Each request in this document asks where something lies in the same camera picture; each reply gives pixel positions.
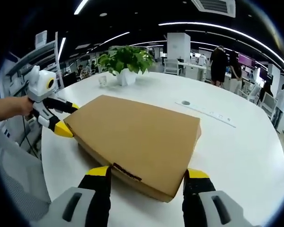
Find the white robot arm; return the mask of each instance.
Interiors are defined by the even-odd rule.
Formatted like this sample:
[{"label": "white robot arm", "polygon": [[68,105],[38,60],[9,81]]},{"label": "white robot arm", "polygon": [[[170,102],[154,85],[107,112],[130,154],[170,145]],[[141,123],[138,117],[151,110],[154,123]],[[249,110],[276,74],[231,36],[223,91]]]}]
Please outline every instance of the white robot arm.
[{"label": "white robot arm", "polygon": [[58,85],[54,72],[40,70],[34,66],[28,79],[28,98],[34,103],[32,114],[44,127],[49,128],[55,134],[64,137],[73,137],[63,121],[54,115],[49,109],[55,109],[62,113],[73,113],[78,109],[74,103],[68,102],[55,94]]}]

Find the green plant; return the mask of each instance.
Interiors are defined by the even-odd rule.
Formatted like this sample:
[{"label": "green plant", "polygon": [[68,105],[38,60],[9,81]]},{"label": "green plant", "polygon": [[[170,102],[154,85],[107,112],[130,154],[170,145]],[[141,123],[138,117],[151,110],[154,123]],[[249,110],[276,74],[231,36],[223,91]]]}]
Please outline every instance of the green plant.
[{"label": "green plant", "polygon": [[113,54],[102,54],[98,62],[113,75],[116,75],[115,72],[121,73],[123,69],[135,73],[141,70],[143,74],[153,63],[152,56],[138,47],[117,47],[112,51]]}]

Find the ceiling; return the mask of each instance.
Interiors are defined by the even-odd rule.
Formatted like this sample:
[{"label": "ceiling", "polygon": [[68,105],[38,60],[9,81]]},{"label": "ceiling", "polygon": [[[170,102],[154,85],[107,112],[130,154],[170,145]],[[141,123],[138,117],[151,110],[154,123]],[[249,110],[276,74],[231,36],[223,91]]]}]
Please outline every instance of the ceiling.
[{"label": "ceiling", "polygon": [[[48,30],[48,40],[54,39],[55,31],[59,32],[60,42],[62,37],[66,37],[60,61],[67,60],[76,53],[85,54],[96,47],[95,44],[101,44],[125,32],[130,33],[93,51],[107,50],[112,45],[165,40],[164,36],[168,32],[186,32],[191,36],[191,41],[221,44],[257,61],[275,61],[284,69],[284,64],[271,52],[236,33],[202,25],[158,26],[166,22],[205,22],[232,28],[256,38],[284,59],[284,9],[281,4],[268,3],[265,0],[248,3],[245,0],[237,0],[236,18],[231,18],[200,12],[191,0],[89,0],[83,10],[74,15],[80,2],[81,0],[57,0],[35,6],[24,21],[21,32],[15,37],[12,52],[22,57],[32,51],[35,35],[43,30]],[[107,16],[100,17],[101,13],[107,13]],[[268,57],[239,41],[258,49]],[[76,47],[82,44],[90,45],[76,50]],[[193,49],[199,47],[214,48],[206,44],[192,43]]]}]

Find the white round table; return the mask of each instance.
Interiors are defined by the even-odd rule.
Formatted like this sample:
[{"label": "white round table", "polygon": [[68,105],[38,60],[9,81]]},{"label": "white round table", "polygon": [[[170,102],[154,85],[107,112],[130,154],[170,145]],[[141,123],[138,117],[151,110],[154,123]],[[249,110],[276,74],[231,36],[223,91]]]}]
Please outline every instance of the white round table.
[{"label": "white round table", "polygon": [[[98,78],[106,75],[107,87]],[[83,106],[99,95],[116,96],[156,105],[201,118],[202,135],[189,163],[206,172],[216,190],[231,196],[244,209],[253,225],[263,225],[284,200],[284,154],[265,112],[224,89],[200,81],[163,74],[138,76],[135,84],[121,87],[115,77],[101,73],[59,92]],[[175,102],[188,100],[232,119],[236,128]],[[60,119],[68,114],[58,114]],[[42,162],[52,200],[70,187],[77,187],[85,173],[98,167],[75,139],[63,138],[43,127]],[[182,227],[183,184],[170,203],[138,193],[113,177],[110,227]]]}]

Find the cardboard box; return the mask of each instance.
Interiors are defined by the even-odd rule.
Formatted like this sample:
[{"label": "cardboard box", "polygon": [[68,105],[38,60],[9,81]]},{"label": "cardboard box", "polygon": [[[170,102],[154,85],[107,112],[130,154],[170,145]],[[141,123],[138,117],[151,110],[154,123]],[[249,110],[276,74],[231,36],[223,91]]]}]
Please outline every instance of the cardboard box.
[{"label": "cardboard box", "polygon": [[65,123],[100,164],[164,202],[175,197],[201,135],[199,118],[111,96],[97,97]]}]

